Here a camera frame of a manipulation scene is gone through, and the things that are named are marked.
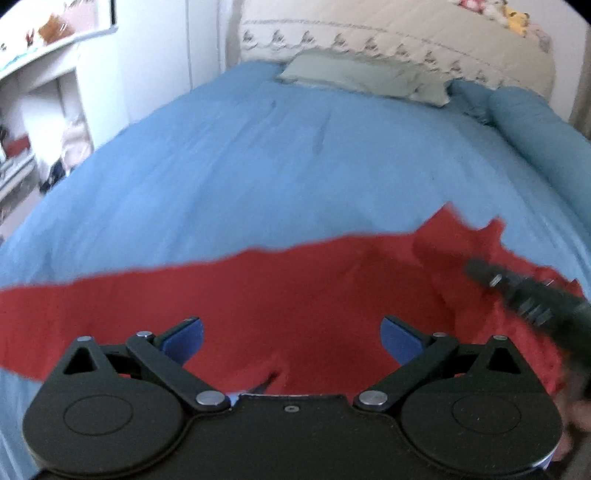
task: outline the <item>hand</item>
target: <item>hand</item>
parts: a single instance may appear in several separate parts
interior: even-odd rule
[[[591,401],[580,400],[581,392],[587,380],[585,375],[569,371],[565,376],[567,385],[554,398],[564,426],[560,443],[552,458],[559,462],[573,449],[573,439],[568,433],[568,426],[573,425],[583,432],[591,432]]]

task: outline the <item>stuffed toy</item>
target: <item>stuffed toy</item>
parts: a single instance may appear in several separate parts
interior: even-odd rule
[[[530,15],[505,6],[505,16],[509,22],[509,28],[518,35],[525,37],[527,26],[530,24]]]
[[[505,0],[485,0],[482,15],[507,27],[509,26],[509,20],[505,16],[505,8]]]
[[[466,10],[481,14],[485,7],[485,0],[460,0],[460,5]]]

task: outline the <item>yellow stuffed toy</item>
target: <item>yellow stuffed toy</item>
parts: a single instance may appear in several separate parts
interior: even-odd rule
[[[509,28],[518,35],[525,37],[527,33],[527,27],[530,24],[530,15],[505,6],[505,16],[509,21]]]

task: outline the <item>quilted headboard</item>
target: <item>quilted headboard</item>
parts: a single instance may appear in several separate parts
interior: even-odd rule
[[[230,65],[236,43],[242,61],[289,61],[306,48],[329,48],[421,63],[491,88],[520,86],[546,98],[552,91],[551,55],[447,0],[223,2],[234,23],[225,46]]]

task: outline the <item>gray pillow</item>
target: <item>gray pillow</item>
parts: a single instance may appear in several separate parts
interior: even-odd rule
[[[297,55],[278,78],[443,106],[451,76],[394,59],[314,49]]]

